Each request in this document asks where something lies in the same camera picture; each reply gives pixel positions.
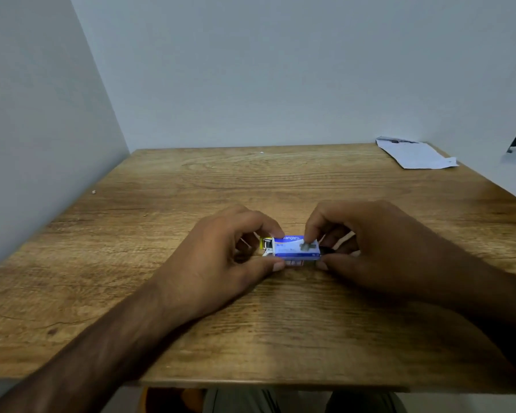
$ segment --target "paper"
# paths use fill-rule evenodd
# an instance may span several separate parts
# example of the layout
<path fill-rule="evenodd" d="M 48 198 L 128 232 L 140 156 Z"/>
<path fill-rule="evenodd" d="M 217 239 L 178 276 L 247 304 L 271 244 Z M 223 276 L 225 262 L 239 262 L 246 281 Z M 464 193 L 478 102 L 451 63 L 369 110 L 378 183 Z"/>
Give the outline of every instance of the paper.
<path fill-rule="evenodd" d="M 445 158 L 424 142 L 381 136 L 376 139 L 376 144 L 406 170 L 440 170 L 459 166 L 457 158 Z"/>

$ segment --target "person's leg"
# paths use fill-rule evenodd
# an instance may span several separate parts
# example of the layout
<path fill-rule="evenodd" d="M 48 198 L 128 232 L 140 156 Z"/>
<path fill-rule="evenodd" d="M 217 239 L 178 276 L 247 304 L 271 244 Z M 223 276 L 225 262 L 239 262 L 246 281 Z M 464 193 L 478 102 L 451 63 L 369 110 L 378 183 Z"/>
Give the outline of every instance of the person's leg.
<path fill-rule="evenodd" d="M 281 413 L 275 393 L 260 387 L 211 388 L 202 413 Z"/>
<path fill-rule="evenodd" d="M 332 393 L 325 413 L 406 413 L 394 393 L 338 390 Z"/>

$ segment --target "wooden table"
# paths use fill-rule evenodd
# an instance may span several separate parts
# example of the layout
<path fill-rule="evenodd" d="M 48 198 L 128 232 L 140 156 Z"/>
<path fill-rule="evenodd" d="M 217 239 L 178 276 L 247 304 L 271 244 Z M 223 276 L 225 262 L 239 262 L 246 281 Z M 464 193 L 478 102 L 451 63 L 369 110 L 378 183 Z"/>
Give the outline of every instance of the wooden table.
<path fill-rule="evenodd" d="M 373 144 L 139 150 L 0 266 L 0 378 L 50 359 L 149 278 L 200 217 L 240 202 L 302 234 L 328 199 L 391 200 L 516 272 L 516 197 L 465 166 L 403 170 Z M 459 316 L 313 268 L 277 273 L 200 321 L 141 382 L 516 392 L 515 370 Z"/>

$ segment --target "person's left arm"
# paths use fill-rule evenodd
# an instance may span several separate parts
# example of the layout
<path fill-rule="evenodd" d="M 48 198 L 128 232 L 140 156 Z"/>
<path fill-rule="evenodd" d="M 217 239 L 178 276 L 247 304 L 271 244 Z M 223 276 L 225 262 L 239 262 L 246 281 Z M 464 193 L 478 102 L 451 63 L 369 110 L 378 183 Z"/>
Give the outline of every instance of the person's left arm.
<path fill-rule="evenodd" d="M 175 328 L 284 267 L 274 257 L 234 262 L 235 250 L 258 245 L 255 232 L 284 235 L 275 220 L 243 206 L 200 220 L 151 279 L 2 396 L 0 412 L 99 411 Z"/>

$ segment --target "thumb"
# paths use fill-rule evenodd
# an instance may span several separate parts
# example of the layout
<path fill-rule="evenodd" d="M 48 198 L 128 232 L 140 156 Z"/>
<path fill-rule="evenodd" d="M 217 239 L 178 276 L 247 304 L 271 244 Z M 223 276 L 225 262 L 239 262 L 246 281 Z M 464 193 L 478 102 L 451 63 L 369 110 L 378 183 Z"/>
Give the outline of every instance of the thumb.
<path fill-rule="evenodd" d="M 336 272 L 342 277 L 360 283 L 361 277 L 365 274 L 364 256 L 351 256 L 342 253 L 332 253 L 321 257 L 318 261 L 319 269 Z"/>
<path fill-rule="evenodd" d="M 257 256 L 231 268 L 240 292 L 259 283 L 267 274 L 285 268 L 285 261 L 274 256 Z"/>

